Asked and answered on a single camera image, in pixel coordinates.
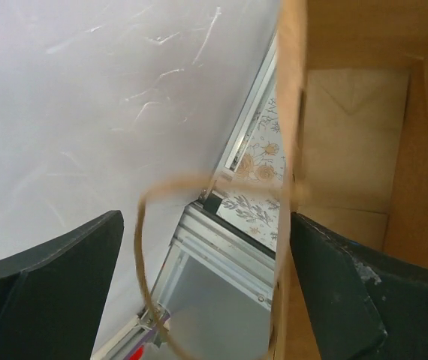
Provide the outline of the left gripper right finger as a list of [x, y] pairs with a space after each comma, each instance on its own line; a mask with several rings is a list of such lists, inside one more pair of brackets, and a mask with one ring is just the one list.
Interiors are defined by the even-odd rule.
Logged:
[[428, 269], [298, 213], [291, 253], [323, 359], [428, 359]]

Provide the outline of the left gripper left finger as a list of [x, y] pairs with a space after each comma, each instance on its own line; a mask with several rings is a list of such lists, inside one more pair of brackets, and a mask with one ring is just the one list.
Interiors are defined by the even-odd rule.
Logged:
[[121, 211], [0, 260], [0, 359], [89, 359], [124, 232]]

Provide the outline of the brown paper bag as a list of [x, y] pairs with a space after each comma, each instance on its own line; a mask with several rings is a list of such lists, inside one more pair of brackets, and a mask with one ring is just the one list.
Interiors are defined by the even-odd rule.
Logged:
[[428, 269], [428, 1], [283, 1], [281, 202], [265, 359], [323, 359], [291, 253], [291, 214]]

